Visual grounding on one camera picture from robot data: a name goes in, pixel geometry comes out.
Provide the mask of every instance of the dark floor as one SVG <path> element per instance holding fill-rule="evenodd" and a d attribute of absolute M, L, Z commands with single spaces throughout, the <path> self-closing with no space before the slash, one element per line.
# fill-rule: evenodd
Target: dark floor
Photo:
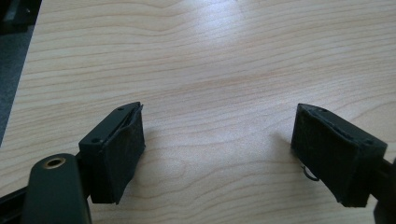
<path fill-rule="evenodd" d="M 11 8 L 6 19 L 13 14 L 15 11 Z M 0 146 L 33 30 L 34 26 L 30 26 L 26 33 L 0 35 Z"/>

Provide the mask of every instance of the black clamp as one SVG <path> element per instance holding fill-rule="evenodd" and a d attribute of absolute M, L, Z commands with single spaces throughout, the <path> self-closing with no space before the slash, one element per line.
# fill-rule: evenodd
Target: black clamp
<path fill-rule="evenodd" d="M 386 143 L 326 109 L 299 104 L 291 149 L 337 202 L 365 207 L 373 194 L 375 222 L 396 223 L 396 160 L 383 159 Z"/>
<path fill-rule="evenodd" d="M 142 105 L 111 112 L 79 142 L 79 153 L 34 165 L 26 188 L 0 199 L 0 223 L 92 223 L 93 203 L 119 203 L 145 149 Z"/>

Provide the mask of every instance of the wood grain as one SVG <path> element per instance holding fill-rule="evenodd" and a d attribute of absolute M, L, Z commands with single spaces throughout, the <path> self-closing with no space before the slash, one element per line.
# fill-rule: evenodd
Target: wood grain
<path fill-rule="evenodd" d="M 323 106 L 396 157 L 394 1 L 43 1 L 5 141 L 0 195 L 77 153 L 140 101 L 147 149 L 94 223 L 373 223 L 290 155 L 298 103 Z"/>

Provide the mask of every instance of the black plastic jaw pad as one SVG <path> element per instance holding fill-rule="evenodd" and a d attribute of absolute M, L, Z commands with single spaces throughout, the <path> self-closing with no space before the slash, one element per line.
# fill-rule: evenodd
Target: black plastic jaw pad
<path fill-rule="evenodd" d="M 120 106 L 78 143 L 93 203 L 119 203 L 134 177 L 145 149 L 141 110 L 140 103 Z"/>
<path fill-rule="evenodd" d="M 299 104 L 291 149 L 346 207 L 364 207 L 387 144 L 334 113 Z"/>

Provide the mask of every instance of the light wood surface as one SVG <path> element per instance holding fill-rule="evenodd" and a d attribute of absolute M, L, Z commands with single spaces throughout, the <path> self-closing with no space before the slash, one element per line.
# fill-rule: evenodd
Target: light wood surface
<path fill-rule="evenodd" d="M 44 0 L 0 149 L 0 194 L 140 101 L 147 149 L 94 223 L 374 223 L 290 155 L 298 103 L 396 157 L 395 1 Z"/>

